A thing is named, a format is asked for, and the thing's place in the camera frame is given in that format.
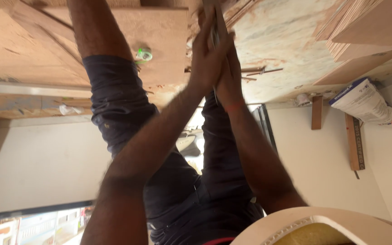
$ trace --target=cement bag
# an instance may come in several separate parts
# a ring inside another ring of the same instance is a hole
[[[363,122],[392,126],[392,107],[369,78],[362,78],[339,92],[329,104]]]

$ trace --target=person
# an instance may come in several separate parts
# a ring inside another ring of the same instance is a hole
[[[214,8],[194,40],[187,87],[159,113],[106,1],[68,7],[91,82],[92,122],[113,158],[81,244],[148,244],[147,229],[159,245],[228,244],[263,209],[306,206],[245,105],[233,34],[208,47]],[[198,175],[175,142],[204,96]]]

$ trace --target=red string bracelet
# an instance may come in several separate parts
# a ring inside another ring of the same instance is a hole
[[[239,100],[236,103],[225,106],[224,109],[225,109],[225,112],[230,113],[230,112],[233,112],[233,111],[240,109],[245,104],[246,103],[244,102],[244,99],[242,98],[241,100]]]

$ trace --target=hand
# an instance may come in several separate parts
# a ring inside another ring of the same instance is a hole
[[[216,86],[222,69],[222,61],[226,59],[226,53],[234,43],[233,34],[229,34],[227,38],[221,40],[216,49],[209,49],[208,41],[214,15],[213,7],[193,42],[192,75],[188,87],[195,92],[200,92],[201,96],[205,96],[213,89],[213,86]]]
[[[220,81],[216,89],[216,95],[223,107],[244,101],[241,90],[241,66],[235,46],[232,46],[223,61]]]

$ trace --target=metal bar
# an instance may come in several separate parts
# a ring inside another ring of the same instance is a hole
[[[34,96],[90,98],[91,88],[0,81],[0,93]]]

